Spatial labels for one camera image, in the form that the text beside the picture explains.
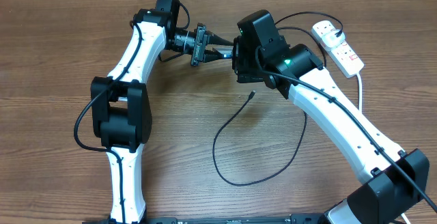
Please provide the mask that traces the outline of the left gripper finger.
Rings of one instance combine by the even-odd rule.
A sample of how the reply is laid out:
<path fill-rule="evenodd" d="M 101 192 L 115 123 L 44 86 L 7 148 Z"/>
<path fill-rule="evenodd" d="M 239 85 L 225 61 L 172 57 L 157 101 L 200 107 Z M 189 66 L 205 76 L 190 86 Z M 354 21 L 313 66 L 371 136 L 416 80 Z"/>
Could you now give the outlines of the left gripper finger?
<path fill-rule="evenodd" d="M 223 39 L 220 36 L 212 33 L 211 31 L 206 31 L 207 44 L 221 45 L 221 46 L 232 46 L 234 43 L 229 40 Z"/>
<path fill-rule="evenodd" d="M 208 63 L 211 61 L 221 60 L 218 55 L 215 55 L 212 50 L 205 50 L 203 56 L 203 62 Z"/>

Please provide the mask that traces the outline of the Samsung Galaxy smartphone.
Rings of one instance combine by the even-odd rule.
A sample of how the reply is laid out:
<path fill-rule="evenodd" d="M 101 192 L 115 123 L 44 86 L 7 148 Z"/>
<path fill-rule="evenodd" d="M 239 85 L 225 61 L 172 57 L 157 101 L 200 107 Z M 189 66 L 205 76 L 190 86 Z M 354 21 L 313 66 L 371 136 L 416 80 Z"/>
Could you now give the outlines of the Samsung Galaxy smartphone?
<path fill-rule="evenodd" d="M 215 55 L 218 55 L 220 59 L 231 59 L 233 57 L 232 47 L 213 47 L 212 51 Z"/>

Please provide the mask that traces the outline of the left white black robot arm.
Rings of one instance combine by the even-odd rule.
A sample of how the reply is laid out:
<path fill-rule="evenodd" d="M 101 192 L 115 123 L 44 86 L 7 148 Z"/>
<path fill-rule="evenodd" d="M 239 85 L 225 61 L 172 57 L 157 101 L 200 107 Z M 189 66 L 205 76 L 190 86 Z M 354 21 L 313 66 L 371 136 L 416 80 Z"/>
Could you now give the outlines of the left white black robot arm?
<path fill-rule="evenodd" d="M 146 203 L 142 193 L 141 157 L 150 138 L 152 114 L 146 83 L 163 50 L 177 56 L 189 54 L 192 65 L 227 59 L 231 53 L 208 50 L 209 44 L 231 42 L 198 24 L 196 30 L 178 27 L 180 0 L 157 0 L 152 9 L 139 10 L 130 22 L 131 40 L 116 67 L 106 77 L 91 82 L 91 100 L 74 125 L 92 112 L 94 134 L 101 140 L 97 149 L 108 156 L 111 168 L 113 206 L 104 223 L 144 223 Z"/>

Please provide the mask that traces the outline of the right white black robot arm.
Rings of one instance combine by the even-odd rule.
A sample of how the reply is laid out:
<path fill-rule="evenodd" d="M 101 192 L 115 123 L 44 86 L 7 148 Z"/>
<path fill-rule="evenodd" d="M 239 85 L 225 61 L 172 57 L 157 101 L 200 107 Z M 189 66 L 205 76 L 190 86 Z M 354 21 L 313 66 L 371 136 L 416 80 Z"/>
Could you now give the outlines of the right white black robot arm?
<path fill-rule="evenodd" d="M 310 116 L 339 148 L 360 187 L 320 215 L 320 223 L 392 223 L 420 201 L 429 160 L 380 132 L 341 92 L 324 61 L 307 46 L 290 46 L 270 12 L 238 22 L 232 67 L 239 83 L 263 82 Z"/>

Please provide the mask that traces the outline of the white charger plug adapter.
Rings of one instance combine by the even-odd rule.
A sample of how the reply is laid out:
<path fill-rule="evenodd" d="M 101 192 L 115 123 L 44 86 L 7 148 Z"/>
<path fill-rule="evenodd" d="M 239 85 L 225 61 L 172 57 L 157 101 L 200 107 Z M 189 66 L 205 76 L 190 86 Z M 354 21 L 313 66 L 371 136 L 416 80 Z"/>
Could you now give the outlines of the white charger plug adapter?
<path fill-rule="evenodd" d="M 331 31 L 322 36 L 322 43 L 324 44 L 324 48 L 327 51 L 331 51 L 334 48 L 337 48 L 342 42 L 346 40 L 346 36 L 344 33 L 341 33 L 337 36 L 338 31 Z"/>

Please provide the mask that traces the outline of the white power strip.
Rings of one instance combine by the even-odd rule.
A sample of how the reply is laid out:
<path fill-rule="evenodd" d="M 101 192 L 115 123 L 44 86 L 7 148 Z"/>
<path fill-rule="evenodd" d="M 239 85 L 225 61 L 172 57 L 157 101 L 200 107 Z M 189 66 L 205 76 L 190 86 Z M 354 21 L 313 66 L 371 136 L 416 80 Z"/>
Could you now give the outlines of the white power strip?
<path fill-rule="evenodd" d="M 339 69 L 347 77 L 356 76 L 365 66 L 352 47 L 346 42 L 342 42 L 337 48 L 327 51 L 322 43 L 322 36 L 331 31 L 338 31 L 329 20 L 320 21 L 312 26 L 311 32 L 328 53 L 331 59 L 337 64 Z"/>

